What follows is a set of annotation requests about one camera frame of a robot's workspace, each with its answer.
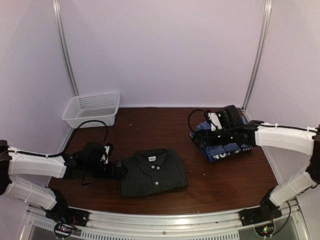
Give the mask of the blue checkered shirt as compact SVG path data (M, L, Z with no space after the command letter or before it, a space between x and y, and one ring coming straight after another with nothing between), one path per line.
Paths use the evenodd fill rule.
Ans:
M216 162L236 154L251 151L254 147L246 144L238 146L237 143L215 143L213 138L215 130L222 130L215 113L208 114L208 120L200 123L194 132L190 132L191 140L201 150L209 162Z

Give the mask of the navy shirt white print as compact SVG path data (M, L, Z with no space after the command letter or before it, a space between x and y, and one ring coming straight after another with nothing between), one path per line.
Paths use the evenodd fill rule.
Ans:
M208 146L196 139L196 136L191 132L189 134L192 142L200 149L204 157L211 163L219 160L232 157L234 155L251 151L254 147L243 144L238 146L236 143L228 143L227 145Z

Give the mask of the dark pinstriped long sleeve shirt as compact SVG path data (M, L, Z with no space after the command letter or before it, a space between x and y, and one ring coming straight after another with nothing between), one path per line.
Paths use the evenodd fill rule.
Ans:
M122 198L147 197L189 185L184 163L173 148L137 150L121 162L127 168L119 181Z

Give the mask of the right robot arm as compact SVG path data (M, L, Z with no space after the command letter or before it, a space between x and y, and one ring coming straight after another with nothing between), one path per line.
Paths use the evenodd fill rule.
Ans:
M239 153L261 148L279 178L256 210L259 220L268 220L276 207L320 183L320 130L250 121L218 128L209 123L190 132L191 140L205 157L215 162Z

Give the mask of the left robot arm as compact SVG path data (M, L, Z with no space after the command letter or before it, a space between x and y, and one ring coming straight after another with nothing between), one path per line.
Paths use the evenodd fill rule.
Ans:
M72 218L72 211L64 196L58 190L25 179L25 176L81 181L89 176L119 180L128 170L121 161L109 161L113 148L110 143L103 145L91 141L73 154L44 154L23 151L1 140L0 193L52 211L61 222L67 222Z

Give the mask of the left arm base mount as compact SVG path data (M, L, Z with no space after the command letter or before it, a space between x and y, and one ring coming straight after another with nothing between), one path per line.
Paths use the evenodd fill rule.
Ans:
M45 216L56 223L63 223L73 227L86 227L89 219L89 212L75 208L61 208L61 209L44 209Z

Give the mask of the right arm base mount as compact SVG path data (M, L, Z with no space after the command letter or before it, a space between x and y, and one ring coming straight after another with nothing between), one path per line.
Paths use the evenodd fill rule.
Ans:
M276 206L260 205L246 208L238 212L242 226L255 225L271 221L282 216L281 210Z

